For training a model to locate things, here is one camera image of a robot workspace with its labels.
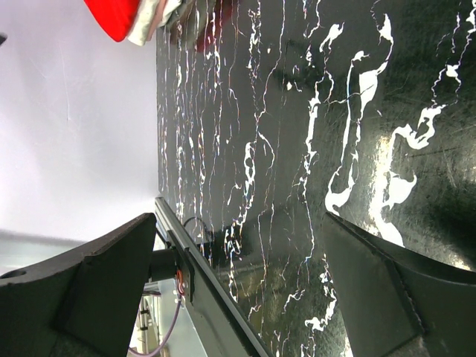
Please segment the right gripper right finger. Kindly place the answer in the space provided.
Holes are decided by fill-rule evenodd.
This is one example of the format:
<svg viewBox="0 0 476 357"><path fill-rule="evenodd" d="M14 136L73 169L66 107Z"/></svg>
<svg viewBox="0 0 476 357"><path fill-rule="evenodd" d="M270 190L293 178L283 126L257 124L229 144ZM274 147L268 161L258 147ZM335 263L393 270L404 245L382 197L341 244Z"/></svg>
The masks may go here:
<svg viewBox="0 0 476 357"><path fill-rule="evenodd" d="M474 356L475 273L326 213L324 250L355 356Z"/></svg>

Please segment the red t-shirt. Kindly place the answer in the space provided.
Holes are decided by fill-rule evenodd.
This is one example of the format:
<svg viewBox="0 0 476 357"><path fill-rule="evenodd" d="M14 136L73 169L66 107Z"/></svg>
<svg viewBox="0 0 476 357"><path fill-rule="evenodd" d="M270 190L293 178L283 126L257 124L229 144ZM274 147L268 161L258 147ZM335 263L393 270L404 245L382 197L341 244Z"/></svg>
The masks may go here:
<svg viewBox="0 0 476 357"><path fill-rule="evenodd" d="M103 31L114 41L122 42L131 30L140 0L84 0Z"/></svg>

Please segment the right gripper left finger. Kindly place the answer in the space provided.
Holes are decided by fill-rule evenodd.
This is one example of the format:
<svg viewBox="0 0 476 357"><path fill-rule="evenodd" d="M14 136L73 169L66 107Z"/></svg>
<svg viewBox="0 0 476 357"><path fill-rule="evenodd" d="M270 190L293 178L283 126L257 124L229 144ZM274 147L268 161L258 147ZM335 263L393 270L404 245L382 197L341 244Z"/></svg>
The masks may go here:
<svg viewBox="0 0 476 357"><path fill-rule="evenodd" d="M1 276L2 356L125 356L155 241L144 213Z"/></svg>

